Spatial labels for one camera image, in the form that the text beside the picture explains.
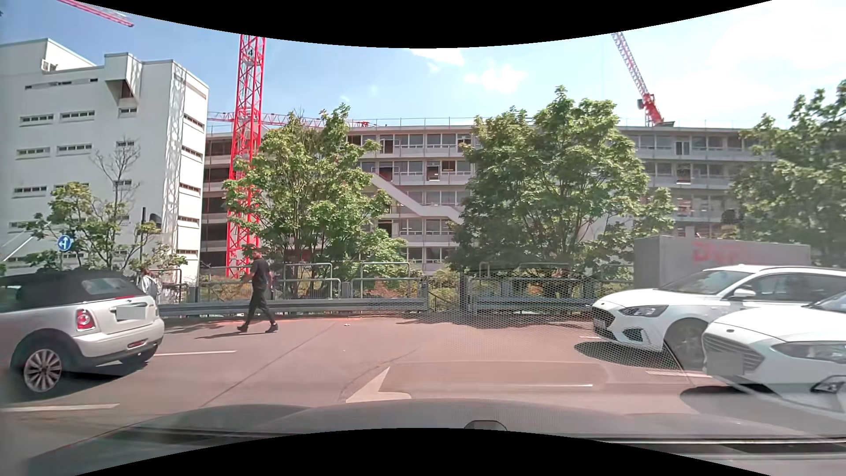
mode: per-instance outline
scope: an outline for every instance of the cloud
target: cloud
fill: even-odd
[[[482,85],[482,87],[489,91],[509,93],[516,91],[519,83],[527,75],[525,71],[516,71],[510,64],[506,64],[500,69],[490,68],[481,75],[466,75],[464,81],[470,84]]]
[[[839,39],[840,19],[846,18],[842,5],[826,8],[813,0],[779,0],[735,10],[758,14],[729,26],[711,47],[702,69],[650,85],[660,95],[662,115],[728,119],[733,111],[792,102],[801,92],[833,86],[836,81],[820,82],[820,73],[827,76],[824,69],[846,64]],[[780,69],[782,79],[755,72],[770,67]]]
[[[409,48],[409,50],[417,56],[429,58],[436,63],[464,66],[464,57],[461,56],[458,48]]]

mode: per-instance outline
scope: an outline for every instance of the lane marking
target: lane marking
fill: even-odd
[[[355,392],[347,399],[347,403],[355,403],[357,401],[380,401],[380,400],[408,400],[411,395],[401,392],[379,391],[382,387],[382,382],[387,377],[388,367],[384,372],[378,374],[373,380],[367,382],[365,386],[361,387],[359,391]]]
[[[69,410],[108,410],[115,408],[120,403],[106,403],[103,405],[53,405],[39,407],[6,407],[0,408],[0,412],[22,413],[22,412],[66,412]]]
[[[657,370],[647,370],[646,373],[649,375],[664,375],[667,377],[696,377],[699,379],[713,379],[711,375],[692,374],[691,372],[663,372]]]
[[[202,351],[202,352],[170,352],[166,354],[155,354],[153,357],[165,356],[199,356],[204,354],[231,354],[237,351]]]

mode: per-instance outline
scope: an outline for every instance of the sky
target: sky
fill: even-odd
[[[49,37],[96,64],[108,53],[174,59],[210,87],[209,109],[234,109],[239,36],[134,15],[128,28],[56,0],[0,0],[0,43]],[[626,31],[665,120],[751,127],[785,120],[799,94],[846,79],[842,0],[772,0]],[[316,117],[341,102],[377,124],[466,124],[511,106],[534,113],[556,86],[617,104],[643,125],[638,92],[609,34],[511,46],[438,49],[322,45],[268,38],[265,113]]]

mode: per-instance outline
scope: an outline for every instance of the staircase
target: staircase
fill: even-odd
[[[420,205],[405,192],[394,186],[391,182],[383,179],[379,174],[371,174],[371,183],[376,188],[384,190],[391,198],[400,202],[412,212],[424,218],[443,218],[446,217],[452,220],[455,224],[462,224],[463,219],[459,216],[459,211],[449,206],[432,207],[428,205]]]

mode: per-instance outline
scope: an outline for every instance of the white car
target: white car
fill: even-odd
[[[750,309],[702,336],[706,373],[804,409],[846,417],[846,293],[790,309]]]
[[[604,296],[593,304],[596,335],[647,351],[669,350],[685,368],[704,360],[702,333],[726,314],[799,307],[846,291],[846,270],[811,266],[724,266],[657,289]]]

